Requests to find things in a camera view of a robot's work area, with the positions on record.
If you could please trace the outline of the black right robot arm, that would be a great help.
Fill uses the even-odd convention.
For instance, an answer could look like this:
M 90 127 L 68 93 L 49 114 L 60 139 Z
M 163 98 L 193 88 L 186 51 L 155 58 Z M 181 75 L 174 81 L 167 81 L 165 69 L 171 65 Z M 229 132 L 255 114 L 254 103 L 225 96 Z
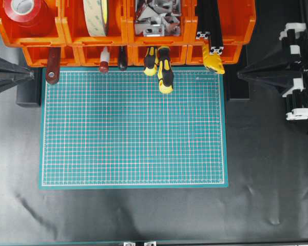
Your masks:
M 280 33 L 282 49 L 294 60 L 287 69 L 299 71 L 291 86 L 282 93 L 286 103 L 286 120 L 308 138 L 308 1 L 299 2 L 301 21 L 287 23 Z

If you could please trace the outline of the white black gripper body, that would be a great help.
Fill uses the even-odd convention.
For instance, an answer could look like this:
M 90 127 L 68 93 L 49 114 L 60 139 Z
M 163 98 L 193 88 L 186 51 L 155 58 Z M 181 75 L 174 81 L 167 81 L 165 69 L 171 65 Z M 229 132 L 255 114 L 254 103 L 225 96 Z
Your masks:
M 287 54 L 294 58 L 301 58 L 300 45 L 296 43 L 300 34 L 306 31 L 305 23 L 287 23 L 285 29 L 280 32 L 279 40 L 286 48 Z M 299 72 L 299 75 L 293 75 L 290 88 L 282 93 L 286 102 L 286 120 L 307 120 L 308 106 L 303 104 L 303 92 L 308 88 L 305 85 L 304 71 L 300 67 L 301 61 L 291 62 L 293 72 Z

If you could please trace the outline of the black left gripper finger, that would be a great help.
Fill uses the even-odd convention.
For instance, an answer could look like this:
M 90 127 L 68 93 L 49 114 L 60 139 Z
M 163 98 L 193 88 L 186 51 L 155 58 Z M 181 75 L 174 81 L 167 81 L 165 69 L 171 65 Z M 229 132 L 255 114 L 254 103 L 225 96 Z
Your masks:
M 301 55 L 276 52 L 238 72 L 238 78 L 247 82 L 263 83 L 278 89 L 290 89 L 294 79 L 302 77 Z

